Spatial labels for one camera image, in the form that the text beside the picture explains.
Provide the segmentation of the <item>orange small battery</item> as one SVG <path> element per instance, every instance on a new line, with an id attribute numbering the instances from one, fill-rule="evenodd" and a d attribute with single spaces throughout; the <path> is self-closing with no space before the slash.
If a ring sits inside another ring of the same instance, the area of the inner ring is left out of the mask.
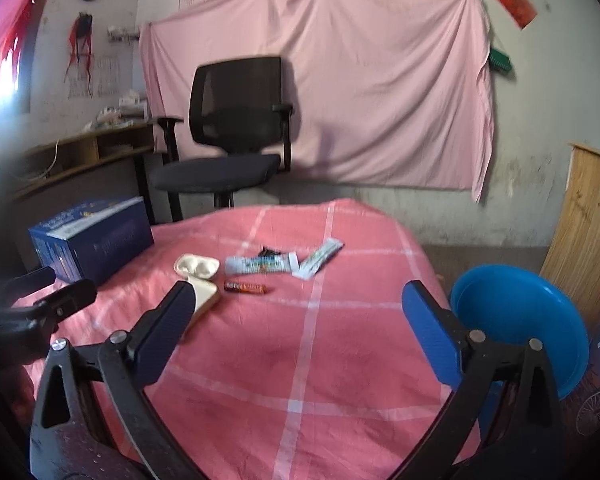
<path id="1" fill-rule="evenodd" d="M 268 289 L 265 285 L 226 281 L 223 285 L 226 292 L 232 294 L 265 295 Z"/>

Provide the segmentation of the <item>white stick sachet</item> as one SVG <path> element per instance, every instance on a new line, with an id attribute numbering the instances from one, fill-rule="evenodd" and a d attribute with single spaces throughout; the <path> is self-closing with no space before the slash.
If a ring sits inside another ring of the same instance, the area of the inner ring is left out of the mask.
<path id="1" fill-rule="evenodd" d="M 304 259 L 297 270 L 291 273 L 294 278 L 307 281 L 320 272 L 321 268 L 343 248 L 343 242 L 336 238 L 328 238 L 315 252 Z"/>

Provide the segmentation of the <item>white long wrapper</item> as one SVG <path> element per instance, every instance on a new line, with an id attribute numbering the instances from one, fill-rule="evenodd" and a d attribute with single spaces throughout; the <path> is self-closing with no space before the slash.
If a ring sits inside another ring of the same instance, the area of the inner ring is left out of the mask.
<path id="1" fill-rule="evenodd" d="M 290 254 L 257 257 L 228 257 L 225 259 L 226 275 L 294 273 L 299 270 L 295 252 Z"/>

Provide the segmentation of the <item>blue plastic bucket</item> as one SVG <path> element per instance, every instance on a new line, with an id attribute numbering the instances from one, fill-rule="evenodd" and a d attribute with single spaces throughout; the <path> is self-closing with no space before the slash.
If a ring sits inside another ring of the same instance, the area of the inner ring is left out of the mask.
<path id="1" fill-rule="evenodd" d="M 501 344 L 541 341 L 559 400 L 582 379 L 588 365 L 582 318 L 571 300 L 539 275 L 504 264 L 477 266 L 454 283 L 450 305 L 468 330 L 482 330 Z"/>

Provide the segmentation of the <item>white earbud case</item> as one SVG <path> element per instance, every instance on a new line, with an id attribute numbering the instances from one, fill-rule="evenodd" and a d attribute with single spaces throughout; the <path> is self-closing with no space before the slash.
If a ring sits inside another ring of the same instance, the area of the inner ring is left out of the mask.
<path id="1" fill-rule="evenodd" d="M 218 259 L 194 254 L 183 254 L 174 262 L 173 269 L 181 278 L 199 278 L 211 281 L 220 270 Z"/>

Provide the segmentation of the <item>blue cardboard box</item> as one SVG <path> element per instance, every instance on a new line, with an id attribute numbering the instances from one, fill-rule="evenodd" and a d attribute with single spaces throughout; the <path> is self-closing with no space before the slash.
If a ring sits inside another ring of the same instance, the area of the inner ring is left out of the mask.
<path id="1" fill-rule="evenodd" d="M 99 286 L 154 244 L 143 199 L 91 200 L 29 229 L 42 266 Z"/>

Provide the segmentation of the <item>pink checkered table cloth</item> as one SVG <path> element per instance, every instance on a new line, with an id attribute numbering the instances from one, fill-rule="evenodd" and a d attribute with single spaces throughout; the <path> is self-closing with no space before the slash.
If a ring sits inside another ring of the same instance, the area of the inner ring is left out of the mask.
<path id="1" fill-rule="evenodd" d="M 411 280 L 443 301 L 437 275 L 413 234 L 373 208 L 252 206 L 157 226 L 151 248 L 59 333 L 94 344 L 132 327 L 176 282 L 182 255 L 306 257 L 329 238 L 342 248 L 309 281 L 266 274 L 262 296 L 223 294 L 147 393 L 213 479 L 385 479 L 450 390 L 401 307 Z"/>

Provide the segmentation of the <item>wooden desk shelf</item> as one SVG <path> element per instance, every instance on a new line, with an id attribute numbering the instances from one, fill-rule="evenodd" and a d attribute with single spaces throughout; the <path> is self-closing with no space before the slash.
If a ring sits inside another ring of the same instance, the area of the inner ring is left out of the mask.
<path id="1" fill-rule="evenodd" d="M 89 174 L 100 168 L 130 160 L 133 164 L 137 191 L 147 210 L 149 223 L 156 223 L 151 203 L 145 157 L 154 152 L 154 130 L 151 122 L 132 122 L 120 128 L 105 128 L 32 148 L 22 162 L 40 162 L 50 156 L 50 168 L 36 177 L 14 177 L 14 197 L 23 200 L 53 185 Z"/>

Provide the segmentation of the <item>wooden cabinet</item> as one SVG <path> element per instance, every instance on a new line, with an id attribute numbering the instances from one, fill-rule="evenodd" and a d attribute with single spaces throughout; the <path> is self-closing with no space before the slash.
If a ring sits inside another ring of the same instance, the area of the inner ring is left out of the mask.
<path id="1" fill-rule="evenodd" d="M 562 212 L 541 276 L 568 296 L 589 333 L 600 325 L 600 150 L 573 143 Z"/>

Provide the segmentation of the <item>blue cartoon curtain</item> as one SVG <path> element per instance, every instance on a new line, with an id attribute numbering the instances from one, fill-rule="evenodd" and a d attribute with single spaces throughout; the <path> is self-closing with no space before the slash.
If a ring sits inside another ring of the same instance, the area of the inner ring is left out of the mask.
<path id="1" fill-rule="evenodd" d="M 562 421 L 568 458 L 600 448 L 600 325 L 592 336 L 585 374 L 562 401 Z"/>

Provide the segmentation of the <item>black office chair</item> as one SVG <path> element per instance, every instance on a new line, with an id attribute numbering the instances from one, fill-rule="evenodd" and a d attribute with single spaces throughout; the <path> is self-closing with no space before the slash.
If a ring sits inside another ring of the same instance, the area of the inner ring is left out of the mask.
<path id="1" fill-rule="evenodd" d="M 159 116 L 166 154 L 151 175 L 166 193 L 171 219 L 183 219 L 182 195 L 210 195 L 216 209 L 234 206 L 234 194 L 268 183 L 291 170 L 291 117 L 284 99 L 280 56 L 234 58 L 201 65 L 190 92 L 188 117 Z M 195 143 L 217 148 L 216 157 L 182 159 L 176 126 L 189 125 Z"/>

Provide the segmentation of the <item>stack of books papers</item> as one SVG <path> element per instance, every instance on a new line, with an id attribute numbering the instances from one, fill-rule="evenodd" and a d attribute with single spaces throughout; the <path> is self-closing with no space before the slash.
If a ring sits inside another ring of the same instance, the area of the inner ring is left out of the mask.
<path id="1" fill-rule="evenodd" d="M 148 116 L 146 96 L 134 90 L 129 90 L 123 96 L 120 96 L 116 106 L 103 108 L 91 122 L 84 126 L 82 132 L 125 128 L 144 122 Z"/>

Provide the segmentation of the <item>green hanging basket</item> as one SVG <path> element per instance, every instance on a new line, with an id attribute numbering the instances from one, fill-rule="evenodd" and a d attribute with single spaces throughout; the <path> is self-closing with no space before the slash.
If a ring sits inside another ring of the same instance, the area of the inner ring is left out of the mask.
<path id="1" fill-rule="evenodd" d="M 490 47 L 488 61 L 492 70 L 495 70 L 501 75 L 508 76 L 513 70 L 513 64 L 510 57 L 497 48 Z"/>

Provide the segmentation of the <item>wall calendar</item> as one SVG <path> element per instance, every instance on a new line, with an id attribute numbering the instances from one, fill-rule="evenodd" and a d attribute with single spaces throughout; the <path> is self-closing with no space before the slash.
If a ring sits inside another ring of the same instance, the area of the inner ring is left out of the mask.
<path id="1" fill-rule="evenodd" d="M 120 91 L 120 62 L 114 55 L 93 56 L 72 63 L 66 71 L 64 86 L 68 99 L 91 99 L 116 96 Z"/>

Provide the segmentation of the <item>pink wall sheet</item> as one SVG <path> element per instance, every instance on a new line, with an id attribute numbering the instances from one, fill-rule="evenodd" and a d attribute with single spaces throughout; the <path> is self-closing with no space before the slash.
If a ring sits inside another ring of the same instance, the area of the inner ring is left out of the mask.
<path id="1" fill-rule="evenodd" d="M 277 55 L 294 171 L 483 191 L 494 111 L 481 0 L 206 0 L 140 31 L 150 109 L 186 115 L 196 69 Z"/>

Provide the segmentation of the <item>red tassel wall ornament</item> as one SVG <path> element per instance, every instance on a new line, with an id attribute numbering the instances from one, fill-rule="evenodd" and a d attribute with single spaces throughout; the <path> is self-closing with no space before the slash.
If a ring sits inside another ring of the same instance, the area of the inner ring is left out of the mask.
<path id="1" fill-rule="evenodd" d="M 69 63 L 65 71 L 65 77 L 68 77 L 70 68 L 82 66 L 86 73 L 87 84 L 92 80 L 93 63 L 93 15 L 80 13 L 73 22 L 68 37 L 69 44 Z"/>

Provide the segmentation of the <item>red diamond wall poster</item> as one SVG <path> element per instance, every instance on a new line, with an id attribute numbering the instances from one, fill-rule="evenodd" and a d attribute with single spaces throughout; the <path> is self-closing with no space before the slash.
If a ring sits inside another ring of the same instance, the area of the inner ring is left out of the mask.
<path id="1" fill-rule="evenodd" d="M 538 15 L 530 0 L 498 0 L 520 29 L 525 29 Z"/>

